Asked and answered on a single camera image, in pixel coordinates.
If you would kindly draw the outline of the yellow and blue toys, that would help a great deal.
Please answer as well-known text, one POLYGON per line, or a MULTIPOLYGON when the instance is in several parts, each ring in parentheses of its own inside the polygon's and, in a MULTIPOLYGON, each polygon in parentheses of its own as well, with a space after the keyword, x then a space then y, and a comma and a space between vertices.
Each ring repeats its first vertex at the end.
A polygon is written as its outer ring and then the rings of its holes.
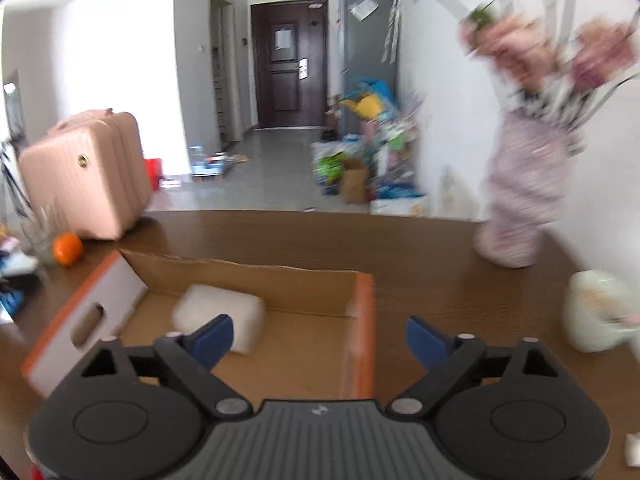
POLYGON ((366 122, 386 122, 399 116, 394 94, 384 80, 357 77, 352 81, 357 88, 338 101, 346 110, 366 122))

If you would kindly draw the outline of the grey refrigerator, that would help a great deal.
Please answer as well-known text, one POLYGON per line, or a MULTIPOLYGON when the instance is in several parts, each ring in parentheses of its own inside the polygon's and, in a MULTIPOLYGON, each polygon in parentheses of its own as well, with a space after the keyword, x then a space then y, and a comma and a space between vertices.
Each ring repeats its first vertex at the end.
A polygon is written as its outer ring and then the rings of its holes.
POLYGON ((396 92, 397 65, 382 62, 393 0, 340 0, 341 91, 354 100, 361 78, 382 80, 396 92))

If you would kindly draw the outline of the crumpled white tissue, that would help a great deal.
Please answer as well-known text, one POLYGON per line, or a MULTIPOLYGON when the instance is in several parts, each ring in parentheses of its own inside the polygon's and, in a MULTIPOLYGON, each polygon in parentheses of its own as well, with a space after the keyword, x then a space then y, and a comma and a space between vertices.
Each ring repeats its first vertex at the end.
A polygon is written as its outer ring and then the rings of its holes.
POLYGON ((640 434, 627 434, 625 440, 625 460, 630 468, 640 467, 640 434))

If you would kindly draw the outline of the blue tissue pack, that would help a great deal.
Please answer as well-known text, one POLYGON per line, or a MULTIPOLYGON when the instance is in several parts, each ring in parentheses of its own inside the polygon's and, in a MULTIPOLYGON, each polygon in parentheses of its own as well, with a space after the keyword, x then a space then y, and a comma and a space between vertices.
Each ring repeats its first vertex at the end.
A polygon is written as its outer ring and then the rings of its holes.
POLYGON ((1 259, 1 324, 12 324, 40 283, 39 261, 17 250, 1 259))

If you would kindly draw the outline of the pink textured vase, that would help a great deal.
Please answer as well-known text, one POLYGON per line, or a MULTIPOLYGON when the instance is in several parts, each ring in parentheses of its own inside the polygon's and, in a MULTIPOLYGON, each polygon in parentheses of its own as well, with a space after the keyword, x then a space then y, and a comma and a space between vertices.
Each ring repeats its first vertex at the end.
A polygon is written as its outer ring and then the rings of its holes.
POLYGON ((503 117, 485 179, 488 219, 474 238, 476 252, 507 269, 533 266, 544 227, 561 217, 582 133, 521 108, 503 117))

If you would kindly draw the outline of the dried pink roses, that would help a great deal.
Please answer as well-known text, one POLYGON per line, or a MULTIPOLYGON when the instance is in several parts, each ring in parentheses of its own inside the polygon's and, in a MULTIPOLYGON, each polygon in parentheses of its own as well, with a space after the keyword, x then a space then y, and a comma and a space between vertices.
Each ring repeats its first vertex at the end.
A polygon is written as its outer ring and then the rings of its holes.
POLYGON ((460 0, 440 3, 460 18, 460 41, 469 55, 510 79, 519 112, 571 132, 600 110, 601 88, 614 93, 628 82, 626 70, 639 58, 639 20, 595 18, 576 25, 577 0, 542 1, 540 20, 518 12, 515 0, 491 0, 472 10, 460 0))

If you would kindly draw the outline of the pink suitcase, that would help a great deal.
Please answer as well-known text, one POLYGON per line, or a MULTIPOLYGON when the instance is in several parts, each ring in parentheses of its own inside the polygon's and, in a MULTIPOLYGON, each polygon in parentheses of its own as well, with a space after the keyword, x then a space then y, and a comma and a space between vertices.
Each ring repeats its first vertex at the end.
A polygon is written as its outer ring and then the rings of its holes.
POLYGON ((127 112, 64 119, 17 163, 36 218, 87 240, 118 240, 152 197, 138 123, 127 112))

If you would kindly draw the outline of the pale green bowl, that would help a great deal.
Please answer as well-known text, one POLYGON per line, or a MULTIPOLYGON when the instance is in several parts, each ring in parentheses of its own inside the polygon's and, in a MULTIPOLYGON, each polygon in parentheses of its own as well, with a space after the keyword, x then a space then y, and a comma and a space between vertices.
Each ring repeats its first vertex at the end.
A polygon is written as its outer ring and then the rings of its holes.
POLYGON ((608 272, 577 272, 568 282, 562 325, 568 342, 581 352, 626 344, 638 360, 639 289, 608 272))

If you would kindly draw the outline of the clear drinking glass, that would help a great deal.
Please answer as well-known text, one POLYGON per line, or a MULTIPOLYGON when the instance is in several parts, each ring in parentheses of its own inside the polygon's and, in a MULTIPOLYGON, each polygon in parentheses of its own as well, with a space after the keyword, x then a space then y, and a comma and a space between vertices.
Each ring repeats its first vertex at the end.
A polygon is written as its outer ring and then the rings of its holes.
POLYGON ((53 207, 32 210, 21 220, 21 229, 26 237, 29 252, 44 266, 54 266, 55 239, 62 233, 58 212, 53 207))

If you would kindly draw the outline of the dark brown door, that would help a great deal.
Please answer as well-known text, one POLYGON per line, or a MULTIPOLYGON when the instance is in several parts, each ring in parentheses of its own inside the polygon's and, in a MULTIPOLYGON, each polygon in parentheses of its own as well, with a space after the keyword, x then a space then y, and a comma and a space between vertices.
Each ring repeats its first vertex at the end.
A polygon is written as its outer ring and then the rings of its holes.
POLYGON ((260 128, 324 125, 328 96, 328 2, 250 7, 260 128))

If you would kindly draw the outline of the orange fruit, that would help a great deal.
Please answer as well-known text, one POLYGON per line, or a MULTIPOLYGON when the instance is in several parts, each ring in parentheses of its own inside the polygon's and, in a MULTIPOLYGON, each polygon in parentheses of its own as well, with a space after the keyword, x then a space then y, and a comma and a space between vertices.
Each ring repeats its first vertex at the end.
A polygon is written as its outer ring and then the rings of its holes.
POLYGON ((73 266, 84 253, 82 240, 72 232, 60 234, 53 242, 52 255, 61 266, 73 266))

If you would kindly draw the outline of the red cardboard box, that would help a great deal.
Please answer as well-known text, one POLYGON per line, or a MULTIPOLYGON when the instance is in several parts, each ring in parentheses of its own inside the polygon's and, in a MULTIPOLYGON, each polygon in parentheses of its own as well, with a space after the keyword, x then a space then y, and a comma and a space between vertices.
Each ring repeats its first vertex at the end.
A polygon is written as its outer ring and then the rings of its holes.
POLYGON ((22 365, 48 396, 96 344, 186 350, 251 404, 367 399, 374 393, 370 275, 111 252, 76 289, 22 365))

